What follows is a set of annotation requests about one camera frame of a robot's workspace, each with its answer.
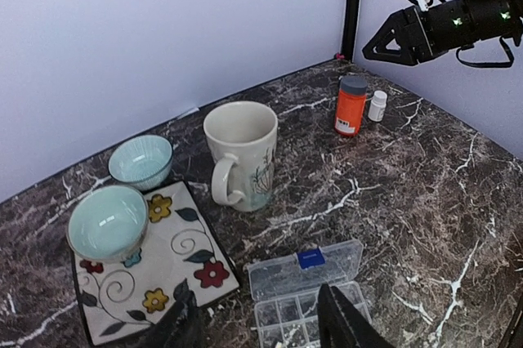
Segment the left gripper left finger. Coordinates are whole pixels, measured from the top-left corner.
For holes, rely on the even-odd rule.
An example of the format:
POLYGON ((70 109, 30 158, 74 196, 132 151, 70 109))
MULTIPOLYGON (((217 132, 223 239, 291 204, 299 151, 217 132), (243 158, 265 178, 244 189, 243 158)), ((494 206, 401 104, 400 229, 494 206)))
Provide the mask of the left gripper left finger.
POLYGON ((192 291, 180 295, 159 323, 147 332, 141 347, 200 347, 200 309, 192 291))

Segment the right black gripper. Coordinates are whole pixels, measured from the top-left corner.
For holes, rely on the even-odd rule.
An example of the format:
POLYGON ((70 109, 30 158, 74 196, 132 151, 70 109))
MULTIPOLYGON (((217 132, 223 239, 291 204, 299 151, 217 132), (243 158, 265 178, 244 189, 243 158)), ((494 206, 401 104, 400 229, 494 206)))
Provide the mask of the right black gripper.
POLYGON ((418 65, 433 59, 433 50, 418 7, 391 14, 364 46, 367 60, 397 65, 418 65))

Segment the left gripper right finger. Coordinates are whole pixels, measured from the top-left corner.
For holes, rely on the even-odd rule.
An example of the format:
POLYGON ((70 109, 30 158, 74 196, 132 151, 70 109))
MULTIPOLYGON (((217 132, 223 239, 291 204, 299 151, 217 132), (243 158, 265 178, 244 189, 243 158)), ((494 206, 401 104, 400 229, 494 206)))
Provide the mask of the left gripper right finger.
POLYGON ((394 348, 338 287, 320 286, 317 313, 321 347, 394 348))

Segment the orange pill bottle grey cap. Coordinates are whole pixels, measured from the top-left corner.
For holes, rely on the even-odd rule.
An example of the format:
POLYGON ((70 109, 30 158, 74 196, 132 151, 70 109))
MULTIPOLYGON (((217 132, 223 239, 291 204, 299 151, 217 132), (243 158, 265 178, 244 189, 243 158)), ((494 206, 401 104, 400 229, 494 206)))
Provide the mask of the orange pill bottle grey cap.
POLYGON ((334 129, 344 136, 356 136, 362 123, 368 84, 361 76, 346 75, 339 80, 334 129))

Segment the small white pill bottle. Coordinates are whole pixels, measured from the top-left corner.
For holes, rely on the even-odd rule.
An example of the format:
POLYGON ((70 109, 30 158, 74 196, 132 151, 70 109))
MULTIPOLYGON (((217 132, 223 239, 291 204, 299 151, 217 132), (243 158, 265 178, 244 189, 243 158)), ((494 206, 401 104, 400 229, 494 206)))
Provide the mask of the small white pill bottle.
POLYGON ((369 105, 369 120, 379 123, 382 121, 387 107, 387 94, 384 91, 375 91, 369 105))

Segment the clear plastic pill organizer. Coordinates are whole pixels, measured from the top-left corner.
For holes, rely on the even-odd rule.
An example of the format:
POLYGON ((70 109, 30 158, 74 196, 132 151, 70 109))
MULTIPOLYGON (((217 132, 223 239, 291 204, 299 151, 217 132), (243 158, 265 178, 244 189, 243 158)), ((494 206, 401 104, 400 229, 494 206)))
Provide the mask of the clear plastic pill organizer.
POLYGON ((259 346, 319 347, 317 302, 324 283, 340 288, 371 322, 355 281, 363 249, 352 239, 248 265, 259 346))

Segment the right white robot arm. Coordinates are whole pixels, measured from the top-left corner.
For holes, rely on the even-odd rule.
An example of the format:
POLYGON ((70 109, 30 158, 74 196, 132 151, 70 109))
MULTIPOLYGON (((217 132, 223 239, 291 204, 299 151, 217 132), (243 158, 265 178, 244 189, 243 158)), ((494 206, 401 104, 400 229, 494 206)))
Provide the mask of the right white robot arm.
POLYGON ((411 7, 388 16, 364 46, 366 59, 415 66, 449 51, 470 50, 476 42, 497 38, 504 62, 469 62, 477 69, 506 69, 514 55, 507 44, 522 41, 522 0, 409 0, 411 7))

